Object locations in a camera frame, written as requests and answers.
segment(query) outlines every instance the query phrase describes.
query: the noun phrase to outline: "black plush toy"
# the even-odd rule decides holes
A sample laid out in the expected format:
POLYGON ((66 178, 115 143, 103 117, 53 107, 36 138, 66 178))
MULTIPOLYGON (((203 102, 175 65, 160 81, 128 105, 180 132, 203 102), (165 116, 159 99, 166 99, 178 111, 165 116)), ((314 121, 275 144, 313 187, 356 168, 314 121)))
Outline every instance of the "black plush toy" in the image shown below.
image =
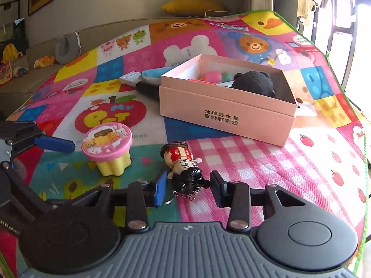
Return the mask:
POLYGON ((276 97, 273 81, 267 72, 249 71, 245 74, 237 73, 232 88, 243 90, 268 97, 276 97))

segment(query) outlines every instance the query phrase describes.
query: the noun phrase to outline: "green blanket trim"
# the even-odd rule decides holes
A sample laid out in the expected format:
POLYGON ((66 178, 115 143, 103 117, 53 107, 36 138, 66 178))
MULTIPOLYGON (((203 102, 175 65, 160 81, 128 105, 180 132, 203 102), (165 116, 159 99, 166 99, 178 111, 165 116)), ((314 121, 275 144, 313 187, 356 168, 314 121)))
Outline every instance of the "green blanket trim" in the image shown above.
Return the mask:
MULTIPOLYGON (((293 31, 295 31, 296 33, 300 34, 303 38, 305 38, 307 41, 311 42, 310 40, 308 40, 305 36, 303 36, 300 32, 298 32, 290 23, 288 23, 282 16, 280 16, 278 13, 276 13, 275 11, 272 11, 272 10, 255 10, 255 11, 250 11, 249 13, 262 13, 262 12, 265 12, 265 11, 270 11, 271 13, 274 13, 277 17, 279 17, 283 22, 285 22, 293 31)), ((248 13, 240 13, 240 14, 237 14, 237 15, 230 15, 230 16, 242 16, 242 15, 246 15, 248 13)), ((341 87, 338 79, 336 78, 336 75, 335 75, 335 72, 333 71, 333 68, 331 67, 331 64, 327 58, 327 56, 325 54, 323 54, 323 52, 318 49, 319 52, 322 53, 322 55, 326 58, 326 61, 327 61, 327 64, 328 66, 330 67, 331 69, 331 72, 333 73, 334 77, 335 77, 335 80, 336 80, 336 83, 338 84, 340 90, 341 90, 341 93, 344 95, 345 97, 345 100, 346 102, 348 103, 348 105, 350 106, 350 102, 346 96, 346 94, 344 93, 344 90, 343 88, 341 87)), ((353 108, 351 107, 353 113, 355 114, 355 116, 359 119, 357 113, 353 110, 353 108)), ((357 273, 357 270, 358 270, 358 267, 359 267, 359 263, 361 262, 361 259, 362 259, 362 255, 363 255, 363 250, 364 250, 364 247, 365 247, 365 241, 366 241, 366 237, 367 237, 367 220, 368 220, 368 197, 370 195, 369 193, 369 189, 368 189, 368 163, 367 163, 367 140, 366 140, 366 135, 365 135, 365 140, 364 140, 364 152, 363 152, 363 156, 364 156, 364 163, 365 163, 365 176, 366 176, 366 213, 365 213, 365 221, 364 221, 364 225, 363 225, 363 233, 362 233, 362 240, 361 240, 361 246, 359 248, 359 252, 358 252, 358 256, 357 256, 357 261, 356 261, 356 264, 354 266, 354 269, 353 269, 353 273, 356 274, 357 273)), ((0 252, 0 262, 5 266, 9 277, 10 278, 15 278, 14 275, 12 274, 12 272, 10 271, 8 265, 6 264, 5 260, 4 260, 4 257, 2 256, 1 252, 0 252)))

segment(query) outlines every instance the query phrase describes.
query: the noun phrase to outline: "gray ribbed panel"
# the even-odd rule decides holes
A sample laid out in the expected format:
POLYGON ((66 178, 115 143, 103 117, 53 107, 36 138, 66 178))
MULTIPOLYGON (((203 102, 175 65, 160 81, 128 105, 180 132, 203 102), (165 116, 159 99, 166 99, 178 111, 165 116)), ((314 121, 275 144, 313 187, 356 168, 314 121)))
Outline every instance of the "gray ribbed panel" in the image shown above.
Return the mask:
POLYGON ((312 275, 281 269, 248 236, 229 233, 220 223, 157 223, 145 234, 128 236, 115 255, 90 271, 58 276, 28 269, 21 277, 355 278, 347 269, 312 275))

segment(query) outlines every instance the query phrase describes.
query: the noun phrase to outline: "colorful blanket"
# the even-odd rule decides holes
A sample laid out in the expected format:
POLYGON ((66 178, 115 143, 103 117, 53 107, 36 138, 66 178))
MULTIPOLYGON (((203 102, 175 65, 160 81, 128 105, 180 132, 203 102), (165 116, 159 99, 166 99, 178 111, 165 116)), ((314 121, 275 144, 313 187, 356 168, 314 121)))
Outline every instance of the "colorful blanket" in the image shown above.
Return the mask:
MULTIPOLYGON (((16 160, 25 183, 43 199, 74 198, 102 183, 120 188, 150 180, 165 167, 161 146, 188 141, 193 155, 203 159, 205 177, 218 170, 226 180, 254 188, 276 183, 347 220, 359 236, 350 267, 354 272, 359 268, 368 197, 364 130, 325 56, 274 12, 179 19, 127 32, 61 68, 9 119, 35 120, 48 135, 76 144, 71 155, 33 148, 16 160), (158 103, 118 81, 128 72, 176 66, 199 54, 248 60, 285 72, 298 104, 285 146, 161 117, 158 103), (90 128, 113 121, 132 130, 132 165, 121 177, 102 177, 82 154, 80 143, 90 128)), ((225 224, 228 212, 216 207, 209 189, 191 202, 179 198, 148 209, 152 223, 225 224)), ((252 218, 254 225, 263 221, 261 208, 254 207, 252 218)), ((124 209, 117 208, 115 222, 123 225, 124 209)), ((3 231, 0 250, 15 276, 25 270, 16 239, 3 231)))

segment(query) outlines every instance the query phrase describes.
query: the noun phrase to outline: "yellow cup base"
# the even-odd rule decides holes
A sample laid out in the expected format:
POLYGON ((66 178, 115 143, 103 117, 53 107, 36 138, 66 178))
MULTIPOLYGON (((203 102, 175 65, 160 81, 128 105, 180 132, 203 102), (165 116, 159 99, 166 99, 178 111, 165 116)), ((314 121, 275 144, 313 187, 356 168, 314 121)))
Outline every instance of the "yellow cup base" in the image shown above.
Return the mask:
POLYGON ((120 158, 112 161, 96 162, 97 167, 104 176, 121 176, 126 167, 131 164, 129 151, 124 153, 120 158))

